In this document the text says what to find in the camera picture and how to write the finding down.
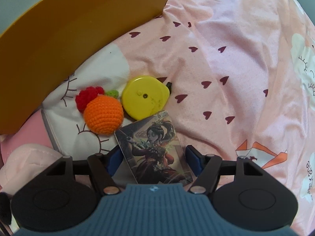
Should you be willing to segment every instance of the round black pad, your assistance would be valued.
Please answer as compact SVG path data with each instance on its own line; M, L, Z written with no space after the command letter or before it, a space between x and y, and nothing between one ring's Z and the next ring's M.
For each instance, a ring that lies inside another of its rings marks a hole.
M37 232L71 228L95 210L93 190L65 176L44 176L19 190L11 202L21 227Z
M291 225L297 213L292 192L268 176L246 176L223 185L212 205L228 222L251 231L272 231Z

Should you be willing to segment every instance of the cardboard panel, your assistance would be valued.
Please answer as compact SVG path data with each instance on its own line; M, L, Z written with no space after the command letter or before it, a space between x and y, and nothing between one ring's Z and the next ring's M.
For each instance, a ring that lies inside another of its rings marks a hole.
M0 36L0 134L87 58L163 11L167 0L42 0Z

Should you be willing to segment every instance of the green crocheted leaf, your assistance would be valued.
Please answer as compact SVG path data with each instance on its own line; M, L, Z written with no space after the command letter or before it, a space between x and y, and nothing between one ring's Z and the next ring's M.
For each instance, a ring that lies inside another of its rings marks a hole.
M113 97L113 98L118 98L119 92L117 90L110 90L106 92L106 95Z

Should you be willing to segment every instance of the orange crochet ball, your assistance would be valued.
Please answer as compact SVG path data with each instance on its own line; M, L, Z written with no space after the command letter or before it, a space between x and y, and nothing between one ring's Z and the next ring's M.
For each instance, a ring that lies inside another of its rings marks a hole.
M113 97L98 95L87 104L83 117L91 131L111 135L122 124L122 105Z

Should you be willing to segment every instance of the pink fabric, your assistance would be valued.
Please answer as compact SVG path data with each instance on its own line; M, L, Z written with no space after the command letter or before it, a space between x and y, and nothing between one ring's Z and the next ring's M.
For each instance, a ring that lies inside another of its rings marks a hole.
M118 38L138 75L167 77L183 147L246 155L297 197L292 228L313 229L315 27L296 0L169 0ZM223 178L220 184L229 182Z
M41 110L35 112L14 135L9 135L0 143L1 155L4 164L9 155L23 144L36 143L52 148L51 141L47 134Z
M1 191L14 195L61 156L57 151L38 144L18 147L0 170Z

